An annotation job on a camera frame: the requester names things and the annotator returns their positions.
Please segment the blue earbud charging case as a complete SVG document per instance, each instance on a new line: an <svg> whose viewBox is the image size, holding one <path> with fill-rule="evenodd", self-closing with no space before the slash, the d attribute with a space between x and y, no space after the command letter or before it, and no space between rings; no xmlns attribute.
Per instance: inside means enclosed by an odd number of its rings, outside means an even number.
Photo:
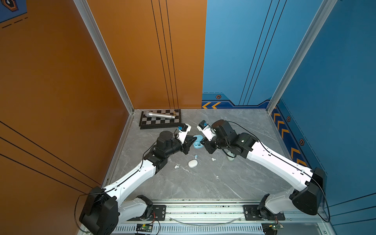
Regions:
<svg viewBox="0 0 376 235"><path fill-rule="evenodd" d="M195 135L194 137L196 137L196 140L193 143L194 148L195 149L203 148L204 145L201 143L201 141L204 139L204 137L202 135Z"/></svg>

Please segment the white earbud charging case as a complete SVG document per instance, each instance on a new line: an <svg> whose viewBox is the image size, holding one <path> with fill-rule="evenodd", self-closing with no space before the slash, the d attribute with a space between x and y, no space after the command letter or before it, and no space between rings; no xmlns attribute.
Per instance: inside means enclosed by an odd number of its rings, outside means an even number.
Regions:
<svg viewBox="0 0 376 235"><path fill-rule="evenodd" d="M198 166L198 161L197 160L191 160L191 161L188 162L188 166L190 168L195 168L195 167Z"/></svg>

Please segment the mint green earbud charging case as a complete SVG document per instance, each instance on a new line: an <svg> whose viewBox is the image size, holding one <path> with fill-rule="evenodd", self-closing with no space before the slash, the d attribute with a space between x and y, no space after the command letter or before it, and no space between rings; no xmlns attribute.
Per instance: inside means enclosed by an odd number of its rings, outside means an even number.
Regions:
<svg viewBox="0 0 376 235"><path fill-rule="evenodd" d="M233 157L232 157L232 156L230 156L230 157L228 156L228 157L227 157L227 159L228 159L230 162L233 161L235 158L236 158L236 156L233 156Z"/></svg>

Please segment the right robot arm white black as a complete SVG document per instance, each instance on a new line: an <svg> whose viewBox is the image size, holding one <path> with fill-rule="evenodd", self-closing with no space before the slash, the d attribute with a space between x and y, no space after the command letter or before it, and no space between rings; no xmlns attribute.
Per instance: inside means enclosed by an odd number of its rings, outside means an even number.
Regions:
<svg viewBox="0 0 376 235"><path fill-rule="evenodd" d="M290 184L290 188L277 194L267 193L260 201L257 212L263 220L273 220L284 211L299 210L308 215L318 215L330 221L330 211L325 194L327 180L320 168L311 169L298 164L267 147L248 130L238 134L232 121L218 120L213 125L201 121L197 128L204 135L201 143L210 153L221 150L227 157L241 156L274 172Z"/></svg>

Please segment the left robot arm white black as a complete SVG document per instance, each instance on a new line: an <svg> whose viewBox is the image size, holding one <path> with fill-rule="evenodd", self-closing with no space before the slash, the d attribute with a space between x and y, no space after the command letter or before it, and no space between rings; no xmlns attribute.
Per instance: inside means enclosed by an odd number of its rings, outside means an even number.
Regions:
<svg viewBox="0 0 376 235"><path fill-rule="evenodd" d="M178 152L188 154L197 140L187 132L174 134L163 131L142 156L142 161L130 172L104 188L94 187L87 193L79 221L93 235L111 234L119 222L135 217L149 218L153 202L140 195L123 205L124 200L143 182L158 173L168 158Z"/></svg>

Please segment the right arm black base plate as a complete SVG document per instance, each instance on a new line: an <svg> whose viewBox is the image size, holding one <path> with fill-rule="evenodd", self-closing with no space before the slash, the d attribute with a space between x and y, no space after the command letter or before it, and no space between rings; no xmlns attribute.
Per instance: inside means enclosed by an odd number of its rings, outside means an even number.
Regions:
<svg viewBox="0 0 376 235"><path fill-rule="evenodd" d="M284 221L286 219L283 212L273 214L266 208L260 210L258 205L243 205L243 213L246 221Z"/></svg>

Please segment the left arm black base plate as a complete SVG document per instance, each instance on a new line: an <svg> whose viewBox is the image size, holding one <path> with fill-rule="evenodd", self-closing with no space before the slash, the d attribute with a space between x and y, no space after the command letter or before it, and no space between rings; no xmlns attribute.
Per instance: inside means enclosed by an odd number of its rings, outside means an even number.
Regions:
<svg viewBox="0 0 376 235"><path fill-rule="evenodd" d="M135 217L131 218L128 221L153 221L154 217L160 222L165 220L166 215L166 205L153 205L152 213L149 218Z"/></svg>

